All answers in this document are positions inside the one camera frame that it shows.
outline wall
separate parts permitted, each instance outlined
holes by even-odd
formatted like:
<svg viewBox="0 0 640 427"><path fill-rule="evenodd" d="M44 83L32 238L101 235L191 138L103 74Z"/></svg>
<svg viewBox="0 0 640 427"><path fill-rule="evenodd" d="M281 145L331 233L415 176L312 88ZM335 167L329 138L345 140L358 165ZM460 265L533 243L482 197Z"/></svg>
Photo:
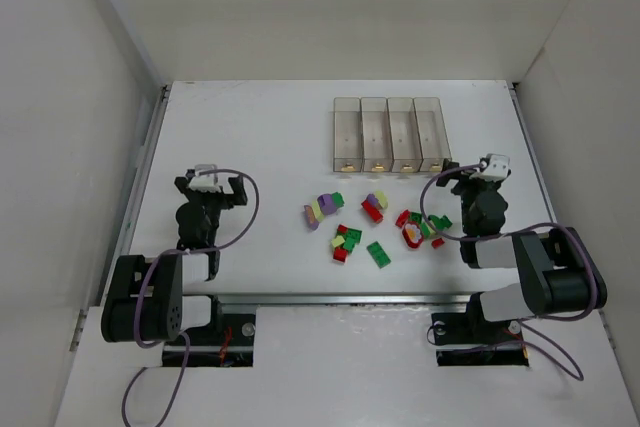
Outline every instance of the wall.
<svg viewBox="0 0 640 427"><path fill-rule="evenodd" d="M521 80L568 0L125 0L169 80Z"/></svg>
<svg viewBox="0 0 640 427"><path fill-rule="evenodd" d="M0 0L0 412L53 422L141 96L93 0Z"/></svg>
<svg viewBox="0 0 640 427"><path fill-rule="evenodd" d="M640 407L640 0L571 0L518 88L560 220L609 288L605 312Z"/></svg>

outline cable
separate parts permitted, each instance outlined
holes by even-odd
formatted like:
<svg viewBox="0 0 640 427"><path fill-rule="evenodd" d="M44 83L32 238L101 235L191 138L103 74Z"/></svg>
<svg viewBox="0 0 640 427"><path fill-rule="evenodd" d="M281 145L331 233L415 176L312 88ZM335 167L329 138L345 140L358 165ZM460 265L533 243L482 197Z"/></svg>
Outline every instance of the cable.
<svg viewBox="0 0 640 427"><path fill-rule="evenodd" d="M465 172L465 171L469 171L469 170L479 169L481 167L482 167L481 164L471 164L471 165L464 165L464 166L461 166L461 167L455 167L453 169L449 169L449 170L445 170L443 172L440 172L439 174L437 174L437 175L433 176L431 179L429 179L429 182L427 182L427 184L422 189L422 193L420 194L420 212L422 214L422 218L425 221L425 223L431 229L433 229L438 235L440 235L441 237L444 237L445 239L449 239L449 240L453 240L453 241L458 241L458 242L484 242L484 241L488 241L488 240L499 239L499 238L502 238L502 237L510 237L510 236L515 235L515 234L520 234L520 233L523 233L523 232L534 231L535 229L539 229L541 227L552 227L552 228L560 229L562 231L562 233L569 239L569 241L571 242L573 247L576 249L576 251L578 252L578 255L580 256L580 259L582 260L582 263L585 266L585 271L587 273L587 281L589 283L589 303L587 304L587 307L585 308L584 311L582 311L581 313L579 313L577 315L574 315L574 316L560 317L560 316L556 316L556 315L547 315L547 316L541 316L540 318L548 319L548 320L556 320L556 321L560 321L560 322L574 322L574 321L581 320L581 319L584 319L585 317L587 317L595 309L596 302L597 302L597 299L598 299L598 287L596 285L596 280L595 280L595 276L593 275L593 268L591 266L591 261L590 261L589 257L587 256L586 252L582 248L582 245L580 245L580 242L578 242L578 239L576 239L576 237L571 233L571 231L569 231L569 229L567 229L564 225L560 225L560 224L558 224L556 222L540 222L538 224L534 224L534 225L531 225L529 227L525 227L524 229L516 230L516 231L513 231L513 232L507 232L507 233L504 233L504 234L487 235L487 236L482 236L482 237L456 237L456 236L447 234L446 232L443 232L442 230L438 229L429 220L429 218L428 218L428 216L427 216L427 214L425 213L425 210L424 210L424 198L425 198L425 196L427 194L427 190L429 190L429 187L431 187L435 182L437 182L438 179L440 179L442 177L447 177L447 176L449 176L451 174L455 174L455 173L458 173L458 172ZM573 372L571 372L564 365L562 365L556 358L554 358L551 354L549 354L547 351L545 351L541 347L537 346L536 344L532 344L531 342L527 342L525 340L509 340L509 341L506 341L506 342L500 342L498 344L483 345L483 346L479 346L479 347L474 347L472 349L457 349L456 352L464 354L464 353L473 353L473 352L483 352L483 351L487 351L487 350L494 350L495 351L495 349L497 349L500 346L515 345L515 344L528 346L528 347L531 347L532 349L537 350L538 352L540 352L547 359L549 359L553 364L555 364L557 367L562 369L567 375L569 375L570 377L574 378L575 380L577 380L579 382L582 382L584 380L584 375L582 373L582 370L578 366L577 362L573 359L573 357L571 357L571 355L564 348L562 348L557 342L555 342L551 338L547 337L542 332L539 332L538 330L534 329L533 327L529 327L528 325L525 325L523 323L525 320L527 320L527 319L519 319L519 323L522 326L522 328L531 331L532 333L538 335L539 337L543 338L544 340L549 342L551 345L556 347L556 349L558 349L569 360L569 362L571 362L573 367L576 369L577 374L574 374ZM427 330L427 341L429 343L432 343L431 341L429 341L429 332L432 329L433 329L433 326L430 327L429 330Z"/></svg>
<svg viewBox="0 0 640 427"><path fill-rule="evenodd" d="M165 250L160 255L158 255L155 259L153 259L153 262L151 262L151 265L149 266L149 269L147 270L147 273L144 276L144 279L142 280L142 284L140 286L140 292L138 293L138 299L136 300L136 310L135 310L134 316L133 316L133 338L136 341L136 344L138 344L138 346L143 348L143 349L150 349L150 348L155 347L156 345L161 343L161 342L145 343L142 340L142 336L140 335L140 317L142 315L142 304L143 304L143 301L144 301L144 294L147 291L147 289L149 288L149 282L151 282L151 276L153 275L153 273L155 272L156 268L158 267L158 263L160 262L160 257L162 257L163 255L206 254L206 253L210 253L210 252L217 252L217 251L220 251L222 249L226 249L227 247L231 247L233 244L238 242L242 237L244 237L244 235L247 233L247 231L253 225L253 223L256 220L256 217L258 215L258 209L260 207L260 191L258 190L258 184L256 184L256 181L253 180L253 178L250 175L245 174L244 172L240 172L239 170L234 170L234 169L210 169L210 170L205 170L205 171L200 173L200 175L212 175L212 174L233 174L233 175L237 175L237 176L240 176L242 178L247 179L251 183L251 186L253 187L253 190L254 190L255 195L256 195L256 204L255 204L255 207L254 207L254 210L253 210L253 214L251 215L251 219L249 219L249 222L247 223L247 226L244 229L242 229L242 231L236 237L234 237L232 240L230 240L226 244L222 244L221 246L218 246L218 247L215 247L215 246L214 247L207 247L205 249L197 249L197 250L192 250L192 251L182 251L182 250L177 250L177 249L169 249L169 250ZM184 359L182 360L182 366L180 367L180 373L178 374L178 380L176 381L176 385L173 388L173 394L171 395L171 399L169 400L169 404L167 405L167 409L165 410L162 418L160 419L160 422L158 422L155 427L160 427L164 423L164 421L166 420L167 416L169 415L169 412L171 411L171 407L173 406L173 401L175 400L176 395L178 394L178 388L180 387L180 383L182 382L182 377L183 377L184 372L185 372L185 370L187 368L187 361L189 360L189 348L191 346L191 339L189 338L189 335L184 331L180 332L180 335L185 340ZM127 397L129 396L129 392L131 391L131 388L133 387L133 384L136 382L138 377L140 377L140 375L142 375L142 373L145 370L147 370L147 368L143 367L133 377L133 379L131 379L131 382L129 382L129 385L127 386L127 389L124 392L124 396L122 397L122 409L121 409L122 421L124 422L124 425L126 427L131 427L131 423L129 422L129 419L127 418L127 412L126 412Z"/></svg>

